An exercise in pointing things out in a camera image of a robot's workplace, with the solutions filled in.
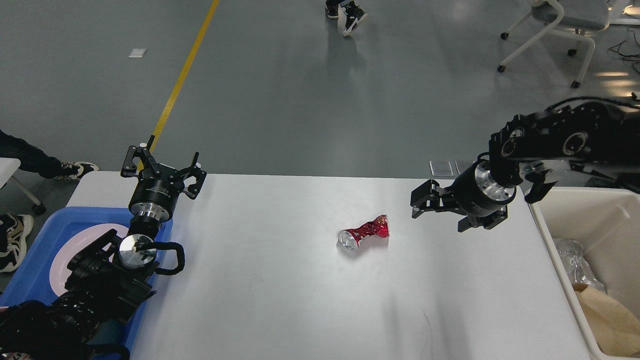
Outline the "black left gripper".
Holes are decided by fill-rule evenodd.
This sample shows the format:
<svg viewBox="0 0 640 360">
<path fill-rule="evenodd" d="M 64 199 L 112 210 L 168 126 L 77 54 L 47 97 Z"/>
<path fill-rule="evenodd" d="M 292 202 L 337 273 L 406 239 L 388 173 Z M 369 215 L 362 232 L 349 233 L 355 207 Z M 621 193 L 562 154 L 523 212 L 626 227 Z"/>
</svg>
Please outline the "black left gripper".
<svg viewBox="0 0 640 360">
<path fill-rule="evenodd" d="M 190 166 L 180 170 L 161 168 L 151 154 L 155 135 L 139 145 L 130 145 L 119 175 L 122 178 L 138 178 L 128 209 L 134 216 L 153 218 L 166 223 L 173 218 L 180 194 L 196 199 L 207 177 L 195 152 Z"/>
</svg>

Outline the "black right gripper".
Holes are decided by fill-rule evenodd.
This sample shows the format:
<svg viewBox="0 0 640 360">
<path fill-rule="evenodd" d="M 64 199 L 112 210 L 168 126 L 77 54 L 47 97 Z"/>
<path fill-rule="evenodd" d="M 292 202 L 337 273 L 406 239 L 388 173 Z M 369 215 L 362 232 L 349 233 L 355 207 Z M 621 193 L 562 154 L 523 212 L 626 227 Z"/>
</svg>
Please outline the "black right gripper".
<svg viewBox="0 0 640 360">
<path fill-rule="evenodd" d="M 515 187 L 500 185 L 488 160 L 476 161 L 448 187 L 429 179 L 410 193 L 411 218 L 425 212 L 458 212 L 467 215 L 457 223 L 457 232 L 471 228 L 491 230 L 508 218 L 508 208 L 517 194 Z"/>
</svg>

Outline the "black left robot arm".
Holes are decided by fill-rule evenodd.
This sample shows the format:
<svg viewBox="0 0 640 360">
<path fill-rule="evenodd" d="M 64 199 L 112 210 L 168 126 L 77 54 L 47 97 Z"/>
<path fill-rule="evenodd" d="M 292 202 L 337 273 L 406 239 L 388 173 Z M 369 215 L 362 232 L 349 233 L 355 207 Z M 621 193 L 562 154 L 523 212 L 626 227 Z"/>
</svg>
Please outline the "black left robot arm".
<svg viewBox="0 0 640 360">
<path fill-rule="evenodd" d="M 2 354 L 30 360 L 91 360 L 96 354 L 130 358 L 123 344 L 90 341 L 105 322 L 127 324 L 134 317 L 156 293 L 151 276 L 183 271 L 183 246 L 157 236 L 173 218 L 180 194 L 195 199 L 207 176 L 198 152 L 180 170 L 157 162 L 150 150 L 154 139 L 131 145 L 123 160 L 121 177 L 137 179 L 126 236 L 110 228 L 78 251 L 66 266 L 71 273 L 65 292 L 50 305 L 28 300 L 3 309 Z"/>
</svg>

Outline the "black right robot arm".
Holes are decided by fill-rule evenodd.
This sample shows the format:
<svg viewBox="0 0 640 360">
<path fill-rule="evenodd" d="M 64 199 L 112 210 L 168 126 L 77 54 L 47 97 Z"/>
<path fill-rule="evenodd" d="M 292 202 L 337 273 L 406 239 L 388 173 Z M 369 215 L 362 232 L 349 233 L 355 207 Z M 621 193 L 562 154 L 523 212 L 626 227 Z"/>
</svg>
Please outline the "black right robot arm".
<svg viewBox="0 0 640 360">
<path fill-rule="evenodd" d="M 578 96 L 528 115 L 517 114 L 494 132 L 454 182 L 430 179 L 410 194 L 413 219 L 428 212 L 461 215 L 457 230 L 491 230 L 508 218 L 523 182 L 525 202 L 540 202 L 565 173 L 580 173 L 639 192 L 639 107 Z"/>
</svg>

